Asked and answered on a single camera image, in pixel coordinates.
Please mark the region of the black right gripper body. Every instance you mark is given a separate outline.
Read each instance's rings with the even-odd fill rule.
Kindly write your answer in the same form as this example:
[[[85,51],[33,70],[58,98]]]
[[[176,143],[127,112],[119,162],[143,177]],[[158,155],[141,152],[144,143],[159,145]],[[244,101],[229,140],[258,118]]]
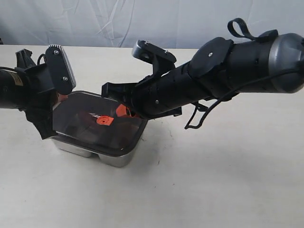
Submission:
[[[138,59],[152,65],[152,75],[132,88],[129,108],[147,119],[180,115],[181,107],[190,103],[189,62],[176,67],[174,61],[162,57]]]

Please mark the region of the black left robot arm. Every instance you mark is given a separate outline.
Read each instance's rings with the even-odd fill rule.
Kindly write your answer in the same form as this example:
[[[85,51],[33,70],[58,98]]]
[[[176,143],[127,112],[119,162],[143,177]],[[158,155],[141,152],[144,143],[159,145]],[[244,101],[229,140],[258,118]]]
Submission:
[[[53,129],[53,107],[60,97],[68,96],[76,80],[62,46],[50,45],[34,62],[32,52],[16,52],[15,68],[0,68],[0,107],[25,113],[42,139],[57,135]]]

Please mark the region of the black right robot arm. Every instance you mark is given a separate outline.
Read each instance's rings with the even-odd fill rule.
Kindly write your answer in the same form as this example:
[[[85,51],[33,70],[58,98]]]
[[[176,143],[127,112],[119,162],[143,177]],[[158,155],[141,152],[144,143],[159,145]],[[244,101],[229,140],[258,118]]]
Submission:
[[[143,40],[132,55],[153,67],[137,83],[106,83],[101,96],[116,100],[144,119],[181,115],[184,105],[239,93],[295,93],[304,86],[304,39],[288,33],[266,41],[234,43],[217,37],[192,59],[175,66],[175,56]]]

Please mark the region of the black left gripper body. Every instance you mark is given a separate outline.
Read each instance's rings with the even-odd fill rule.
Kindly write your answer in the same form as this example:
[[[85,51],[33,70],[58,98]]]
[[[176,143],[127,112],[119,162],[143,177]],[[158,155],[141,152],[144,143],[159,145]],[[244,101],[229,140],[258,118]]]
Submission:
[[[31,58],[32,52],[22,49],[15,53],[17,65],[15,70],[22,80],[16,98],[16,109],[20,111],[38,111],[53,113],[57,103],[57,92],[51,73],[52,61],[59,54],[58,50],[47,49],[41,55],[44,63],[36,64]]]

